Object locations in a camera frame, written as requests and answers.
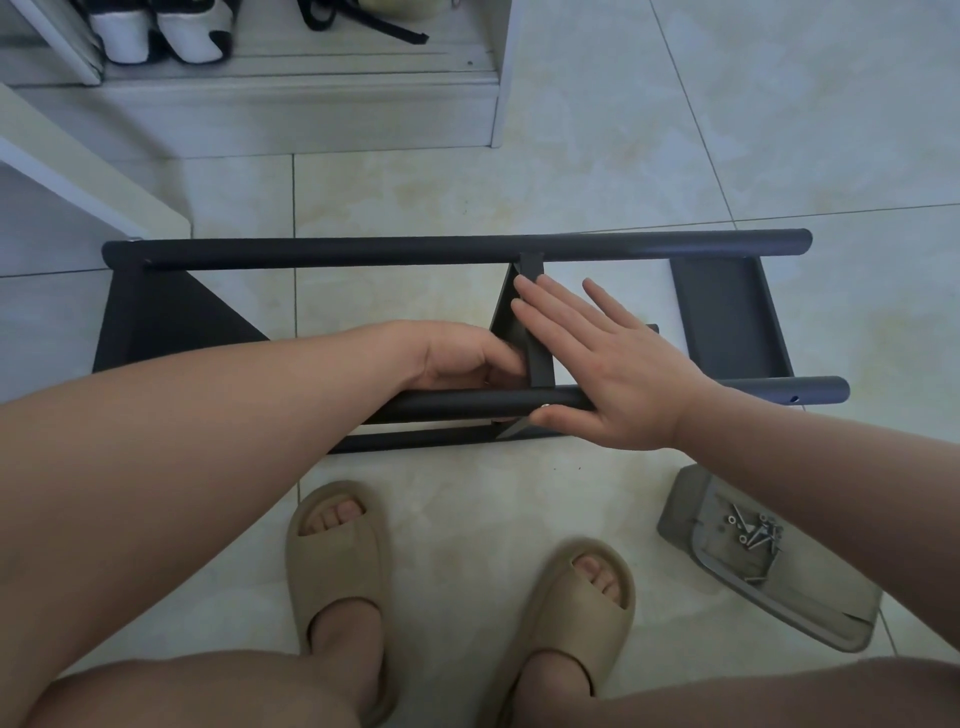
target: white shoe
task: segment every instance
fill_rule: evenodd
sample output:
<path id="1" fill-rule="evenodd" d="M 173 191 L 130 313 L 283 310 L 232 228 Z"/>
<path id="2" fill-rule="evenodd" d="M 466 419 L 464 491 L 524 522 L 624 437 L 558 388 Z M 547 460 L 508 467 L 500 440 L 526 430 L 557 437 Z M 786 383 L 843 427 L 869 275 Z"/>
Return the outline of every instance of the white shoe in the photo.
<path id="1" fill-rule="evenodd" d="M 171 52 L 184 63 L 230 57 L 240 0 L 150 0 L 150 5 Z"/>
<path id="2" fill-rule="evenodd" d="M 146 0 L 85 0 L 84 6 L 109 60 L 132 65 L 166 57 L 166 43 Z"/>

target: finger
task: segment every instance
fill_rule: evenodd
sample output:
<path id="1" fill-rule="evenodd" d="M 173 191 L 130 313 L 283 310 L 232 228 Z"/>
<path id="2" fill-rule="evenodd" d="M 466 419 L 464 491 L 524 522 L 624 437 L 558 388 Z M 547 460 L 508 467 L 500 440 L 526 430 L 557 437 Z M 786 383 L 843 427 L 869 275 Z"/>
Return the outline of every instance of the finger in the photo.
<path id="1" fill-rule="evenodd" d="M 626 328 L 643 328 L 644 324 L 634 314 L 623 307 L 623 304 L 611 296 L 590 279 L 584 280 L 584 290 L 600 306 L 600 310 L 613 321 Z"/>
<path id="2" fill-rule="evenodd" d="M 597 328 L 601 328 L 604 331 L 609 331 L 610 333 L 616 333 L 618 326 L 614 321 L 612 321 L 602 311 L 598 310 L 596 306 L 592 306 L 584 301 L 562 283 L 557 283 L 555 280 L 544 274 L 543 276 L 537 278 L 537 285 L 554 297 L 566 303 L 575 311 L 578 311 L 581 316 L 583 316 Z"/>
<path id="3" fill-rule="evenodd" d="M 508 374 L 501 369 L 491 369 L 487 374 L 487 383 L 493 389 L 523 389 L 527 386 L 527 377 Z"/>
<path id="4" fill-rule="evenodd" d="M 508 375 L 526 376 L 527 364 L 520 352 L 490 331 L 480 331 L 480 349 L 487 364 Z"/>
<path id="5" fill-rule="evenodd" d="M 605 331 L 591 324 L 578 311 L 531 282 L 530 279 L 517 276 L 514 278 L 514 287 L 525 302 L 532 305 L 555 324 L 565 328 L 588 349 L 595 348 L 600 343 L 600 337 Z"/>
<path id="6" fill-rule="evenodd" d="M 530 424 L 598 444 L 607 436 L 603 421 L 596 412 L 587 412 L 563 404 L 550 404 L 534 410 L 530 414 Z"/>
<path id="7" fill-rule="evenodd" d="M 550 353 L 560 359 L 561 364 L 574 378 L 578 372 L 584 370 L 584 363 L 591 356 L 590 350 L 577 341 L 573 334 L 560 324 L 550 321 L 523 299 L 513 299 L 510 307 L 516 319 L 549 349 Z"/>
<path id="8" fill-rule="evenodd" d="M 426 389 L 479 389 L 487 384 L 487 368 L 480 367 L 464 375 L 441 375 L 424 383 Z"/>

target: white cabinet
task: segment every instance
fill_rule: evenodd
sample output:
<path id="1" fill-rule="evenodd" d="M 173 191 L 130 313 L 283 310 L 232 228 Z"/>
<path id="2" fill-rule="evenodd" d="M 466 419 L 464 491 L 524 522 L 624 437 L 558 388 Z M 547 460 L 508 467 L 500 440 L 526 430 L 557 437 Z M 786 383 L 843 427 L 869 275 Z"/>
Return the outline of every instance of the white cabinet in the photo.
<path id="1" fill-rule="evenodd" d="M 0 49 L 0 82 L 108 160 L 499 146 L 522 2 L 403 23 L 430 35 L 415 46 L 345 17 L 314 33 L 296 0 L 244 0 L 224 63 L 107 64 L 83 85 L 51 49 Z"/>

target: toe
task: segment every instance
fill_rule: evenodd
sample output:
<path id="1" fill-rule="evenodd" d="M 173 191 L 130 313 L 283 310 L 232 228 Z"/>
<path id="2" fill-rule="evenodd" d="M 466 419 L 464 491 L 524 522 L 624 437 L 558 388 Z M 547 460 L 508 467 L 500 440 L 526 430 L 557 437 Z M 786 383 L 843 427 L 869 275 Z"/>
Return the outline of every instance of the toe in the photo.
<path id="1" fill-rule="evenodd" d="M 616 572 L 603 559 L 585 554 L 573 560 L 573 568 L 610 601 L 620 603 L 620 584 Z"/>
<path id="2" fill-rule="evenodd" d="M 609 569 L 601 569 L 600 573 L 593 577 L 593 586 L 595 586 L 601 592 L 615 582 L 616 577 L 613 576 L 612 571 Z"/>
<path id="3" fill-rule="evenodd" d="M 336 506 L 331 506 L 330 508 L 324 509 L 323 520 L 324 528 L 336 528 L 338 525 L 340 525 L 340 520 L 337 518 Z"/>
<path id="4" fill-rule="evenodd" d="M 615 601 L 619 603 L 620 602 L 620 585 L 614 581 L 611 585 L 609 585 L 603 591 L 603 596 L 605 596 L 607 599 L 611 601 Z"/>
<path id="5" fill-rule="evenodd" d="M 337 504 L 337 517 L 340 523 L 346 523 L 363 516 L 363 509 L 356 500 L 345 500 Z"/>
<path id="6" fill-rule="evenodd" d="M 336 528 L 338 525 L 359 518 L 363 516 L 363 513 L 363 506 L 361 506 L 359 502 L 353 498 L 344 500 L 328 508 L 317 509 L 311 513 L 303 522 L 300 534 L 301 536 L 309 536 L 313 533 L 322 533 L 330 528 Z"/>
<path id="7" fill-rule="evenodd" d="M 573 568 L 579 571 L 590 581 L 593 581 L 593 579 L 596 578 L 601 569 L 600 562 L 592 556 L 581 556 L 580 558 L 575 559 L 573 562 Z"/>

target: hand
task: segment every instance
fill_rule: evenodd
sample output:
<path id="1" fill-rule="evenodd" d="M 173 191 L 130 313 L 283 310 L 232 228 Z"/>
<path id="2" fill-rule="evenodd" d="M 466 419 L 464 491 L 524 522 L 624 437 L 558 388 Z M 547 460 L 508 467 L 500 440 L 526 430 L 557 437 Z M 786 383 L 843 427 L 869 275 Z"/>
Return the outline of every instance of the hand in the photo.
<path id="1" fill-rule="evenodd" d="M 418 373 L 409 389 L 514 388 L 525 383 L 523 357 L 485 328 L 447 321 L 404 321 Z"/>
<path id="2" fill-rule="evenodd" d="M 551 404 L 530 416 L 534 425 L 607 448 L 670 448 L 684 414 L 721 386 L 590 279 L 584 290 L 600 310 L 548 276 L 514 285 L 516 317 L 597 408 Z"/>

